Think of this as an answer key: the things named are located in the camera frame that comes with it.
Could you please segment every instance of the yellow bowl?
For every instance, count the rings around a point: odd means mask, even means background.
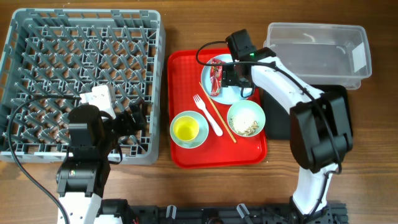
[[[179,140],[191,142],[198,136],[198,121],[191,116],[182,116],[174,122],[173,132]]]

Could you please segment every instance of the red tray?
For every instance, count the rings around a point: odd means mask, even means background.
[[[170,138],[171,155],[174,163],[184,169],[194,169],[248,165],[261,162],[267,154],[267,142],[264,130],[251,138],[244,138],[233,133],[236,143],[232,141],[199,85],[203,66],[196,61],[196,52],[196,50],[175,52],[169,57],[169,61],[167,62],[170,123],[176,115],[183,111],[197,111],[204,116],[204,113],[197,108],[193,101],[193,96],[199,94],[206,103],[207,110],[220,125],[224,134],[218,137],[209,125],[210,131],[206,141],[194,149],[179,147]],[[202,62],[207,62],[212,57],[228,53],[228,49],[202,50],[199,59]],[[249,100],[256,103],[260,102],[258,90],[255,91]],[[230,105],[213,102],[225,120]]]

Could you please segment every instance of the dish rack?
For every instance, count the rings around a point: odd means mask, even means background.
[[[143,98],[147,128],[122,137],[122,164],[152,164],[159,153],[160,81],[165,30],[153,10],[19,9],[0,61],[0,160],[12,161],[10,114],[29,96],[79,96],[112,85],[115,112]],[[60,162],[68,142],[68,112],[79,101],[47,99],[18,112],[12,143],[21,162]],[[110,161],[118,161],[113,150]]]

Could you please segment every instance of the fork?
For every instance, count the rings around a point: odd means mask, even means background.
[[[197,94],[195,96],[193,96],[193,100],[195,101],[197,107],[205,113],[207,120],[209,120],[210,125],[213,128],[216,135],[222,136],[223,130],[221,130],[220,126],[217,124],[217,122],[214,120],[214,118],[209,114],[209,111],[207,111],[205,102]]]

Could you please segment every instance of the chopstick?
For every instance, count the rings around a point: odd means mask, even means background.
[[[220,118],[221,122],[223,123],[223,125],[224,125],[226,131],[228,132],[229,136],[231,136],[232,141],[234,141],[234,143],[236,143],[236,139],[234,138],[234,136],[232,135],[231,131],[229,130],[228,125],[226,125],[226,123],[225,123],[223,117],[221,116],[220,112],[218,112],[218,109],[217,109],[216,105],[214,105],[213,100],[207,95],[207,93],[206,93],[203,85],[201,84],[201,82],[199,82],[199,85],[200,85],[201,89],[205,92],[206,97],[209,99],[211,105],[213,106],[213,109],[216,111],[218,117]]]

